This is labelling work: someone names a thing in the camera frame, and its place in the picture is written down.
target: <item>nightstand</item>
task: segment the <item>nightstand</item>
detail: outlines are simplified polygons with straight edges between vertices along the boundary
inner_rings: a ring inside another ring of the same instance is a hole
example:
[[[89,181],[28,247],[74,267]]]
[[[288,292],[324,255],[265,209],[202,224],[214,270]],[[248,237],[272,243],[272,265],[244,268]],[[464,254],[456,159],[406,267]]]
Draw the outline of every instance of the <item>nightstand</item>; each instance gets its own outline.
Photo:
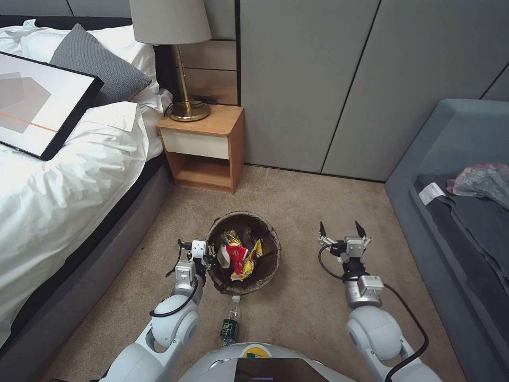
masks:
[[[211,105],[194,122],[157,124],[175,183],[235,193],[244,167],[244,108]]]

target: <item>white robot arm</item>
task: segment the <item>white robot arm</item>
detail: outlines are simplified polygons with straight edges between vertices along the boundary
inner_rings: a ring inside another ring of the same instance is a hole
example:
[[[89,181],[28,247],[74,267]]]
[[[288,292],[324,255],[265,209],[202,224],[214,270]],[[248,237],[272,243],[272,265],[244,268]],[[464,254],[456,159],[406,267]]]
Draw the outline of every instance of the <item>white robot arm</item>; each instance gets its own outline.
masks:
[[[174,267],[177,282],[170,297],[151,312],[152,319],[139,335],[111,364],[101,382],[155,382],[170,380],[170,374],[182,350],[189,344],[199,325],[198,304],[205,282],[204,257],[207,243],[179,241],[181,249],[190,250],[190,259]],[[155,342],[166,348],[157,352]]]
[[[319,252],[319,262],[323,269],[345,284],[345,295],[350,313],[346,330],[358,352],[368,364],[377,382],[440,382],[438,375],[420,360],[428,346],[428,337],[408,308],[403,298],[389,285],[382,282],[379,276],[371,276],[364,267],[364,251],[371,238],[355,222],[358,237],[345,237],[344,240],[332,240],[326,236],[320,222],[318,242],[323,245]],[[324,249],[337,256],[345,274],[338,276],[329,271],[322,262]],[[401,332],[398,323],[388,312],[380,309],[380,293],[384,288],[390,289],[403,303],[424,336],[424,345],[416,353]],[[401,362],[394,368],[385,366],[382,361],[400,357]]]

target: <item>green label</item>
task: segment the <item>green label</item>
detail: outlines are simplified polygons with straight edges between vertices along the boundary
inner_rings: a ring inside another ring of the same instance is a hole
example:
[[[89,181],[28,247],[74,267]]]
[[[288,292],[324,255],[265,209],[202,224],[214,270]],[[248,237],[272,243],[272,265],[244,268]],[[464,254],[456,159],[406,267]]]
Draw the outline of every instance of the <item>green label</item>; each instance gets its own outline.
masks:
[[[221,340],[227,341],[230,344],[236,343],[239,340],[239,323],[237,321],[228,318],[223,320]]]

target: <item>table lamp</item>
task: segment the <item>table lamp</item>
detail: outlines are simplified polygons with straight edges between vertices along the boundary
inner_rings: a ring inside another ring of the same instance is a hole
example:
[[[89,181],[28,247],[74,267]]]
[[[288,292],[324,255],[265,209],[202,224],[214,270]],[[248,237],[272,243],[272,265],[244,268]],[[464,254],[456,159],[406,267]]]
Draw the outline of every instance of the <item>table lamp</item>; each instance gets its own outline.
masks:
[[[136,41],[175,45],[184,101],[172,105],[170,118],[195,121],[208,116],[209,105],[189,100],[179,46],[210,40],[212,37],[203,0],[129,0],[129,3]]]

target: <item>wastebasket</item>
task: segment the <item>wastebasket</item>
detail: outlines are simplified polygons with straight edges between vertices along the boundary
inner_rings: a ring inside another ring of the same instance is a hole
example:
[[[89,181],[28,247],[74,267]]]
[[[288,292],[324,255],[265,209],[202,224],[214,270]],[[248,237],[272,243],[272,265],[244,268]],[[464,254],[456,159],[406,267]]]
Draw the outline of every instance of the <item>wastebasket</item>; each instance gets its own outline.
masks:
[[[231,281],[231,269],[223,269],[219,264],[214,264],[208,270],[208,275],[213,281],[215,288],[223,294],[248,294],[255,292],[265,285],[276,275],[281,261],[281,244],[276,231],[267,220],[255,213],[248,211],[235,211],[218,218],[212,224],[206,240],[214,246],[216,253],[220,250],[220,234],[234,229],[239,238],[247,229],[251,229],[253,235],[262,241],[263,256],[256,261],[253,273],[244,281]]]

